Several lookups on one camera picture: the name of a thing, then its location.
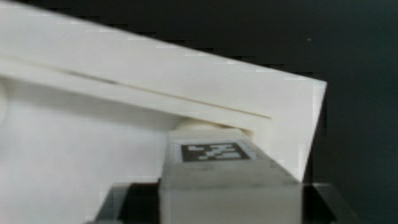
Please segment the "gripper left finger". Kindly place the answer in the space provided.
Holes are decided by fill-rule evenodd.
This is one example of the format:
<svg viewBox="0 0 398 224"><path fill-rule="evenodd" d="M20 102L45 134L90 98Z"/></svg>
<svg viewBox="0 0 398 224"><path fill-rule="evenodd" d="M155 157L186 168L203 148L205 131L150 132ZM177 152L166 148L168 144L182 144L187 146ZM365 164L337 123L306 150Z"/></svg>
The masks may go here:
<svg viewBox="0 0 398 224"><path fill-rule="evenodd" d="M161 224L159 183L116 184L88 224Z"/></svg>

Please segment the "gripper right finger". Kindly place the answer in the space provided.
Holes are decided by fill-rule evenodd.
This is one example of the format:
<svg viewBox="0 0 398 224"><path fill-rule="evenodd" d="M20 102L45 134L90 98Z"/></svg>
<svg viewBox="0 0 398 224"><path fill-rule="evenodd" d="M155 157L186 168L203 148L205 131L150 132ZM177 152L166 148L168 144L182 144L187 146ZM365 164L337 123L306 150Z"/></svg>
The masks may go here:
<svg viewBox="0 0 398 224"><path fill-rule="evenodd" d="M305 185L303 224L363 224L340 191L330 183Z"/></svg>

